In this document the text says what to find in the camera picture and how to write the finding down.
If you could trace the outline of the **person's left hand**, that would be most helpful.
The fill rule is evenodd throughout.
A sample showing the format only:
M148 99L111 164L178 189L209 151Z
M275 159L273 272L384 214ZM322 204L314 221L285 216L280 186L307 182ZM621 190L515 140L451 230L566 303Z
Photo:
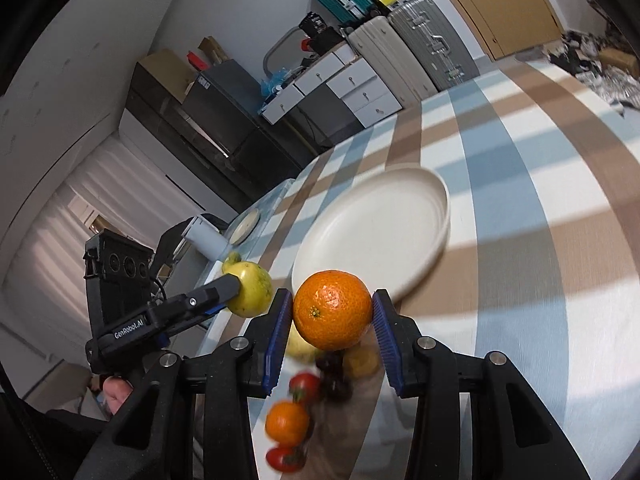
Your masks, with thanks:
M103 383L103 396L106 406L112 415L115 415L122 407L130 394L132 393L132 385L125 379L119 377L109 377Z

